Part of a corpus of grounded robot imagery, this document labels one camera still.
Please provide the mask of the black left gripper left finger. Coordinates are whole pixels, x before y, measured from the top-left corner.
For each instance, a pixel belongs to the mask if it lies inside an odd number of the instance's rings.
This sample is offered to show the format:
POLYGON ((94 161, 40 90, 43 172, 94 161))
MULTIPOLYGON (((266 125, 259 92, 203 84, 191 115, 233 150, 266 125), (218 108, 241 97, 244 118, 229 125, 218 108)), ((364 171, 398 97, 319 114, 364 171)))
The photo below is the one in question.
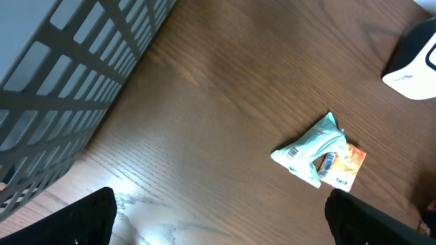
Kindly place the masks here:
POLYGON ((116 211, 114 191, 104 187, 1 238, 1 245, 108 245, 116 211))

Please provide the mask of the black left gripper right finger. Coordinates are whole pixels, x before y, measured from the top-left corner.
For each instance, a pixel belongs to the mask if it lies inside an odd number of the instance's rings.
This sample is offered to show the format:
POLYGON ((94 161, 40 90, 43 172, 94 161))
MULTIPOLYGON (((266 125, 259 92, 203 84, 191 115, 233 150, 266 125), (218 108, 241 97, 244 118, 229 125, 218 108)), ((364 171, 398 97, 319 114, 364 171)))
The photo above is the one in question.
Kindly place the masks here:
POLYGON ((435 245, 435 238, 419 234, 341 189, 331 191, 324 214, 336 245, 435 245))

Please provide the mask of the green snack packet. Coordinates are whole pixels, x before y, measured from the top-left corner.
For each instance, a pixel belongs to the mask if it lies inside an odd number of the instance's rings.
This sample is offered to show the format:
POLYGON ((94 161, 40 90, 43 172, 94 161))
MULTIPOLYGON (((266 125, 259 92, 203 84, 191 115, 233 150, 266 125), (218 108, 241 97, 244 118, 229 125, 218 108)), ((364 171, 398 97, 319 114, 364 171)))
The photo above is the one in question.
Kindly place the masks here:
POLYGON ((291 174, 315 188, 321 186, 314 160, 330 152, 343 153, 347 140, 343 130, 339 130, 332 112, 317 121, 295 142, 275 150, 270 157, 285 167, 291 174))

